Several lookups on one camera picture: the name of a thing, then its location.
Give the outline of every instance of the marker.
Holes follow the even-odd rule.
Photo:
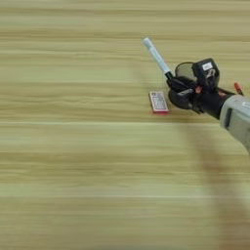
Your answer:
[[[163,60],[163,58],[160,56],[158,51],[156,50],[155,46],[152,44],[151,40],[147,37],[144,39],[144,44],[151,53],[151,55],[154,57],[156,62],[158,63],[161,70],[164,72],[165,76],[170,80],[173,78],[173,74],[171,73],[170,68],[166,64],[166,62]]]

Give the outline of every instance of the sticker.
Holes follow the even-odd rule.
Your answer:
[[[151,91],[149,97],[154,113],[167,113],[169,111],[162,91]]]
[[[209,62],[207,64],[204,64],[202,67],[203,67],[203,70],[208,70],[208,69],[213,68],[213,65]]]

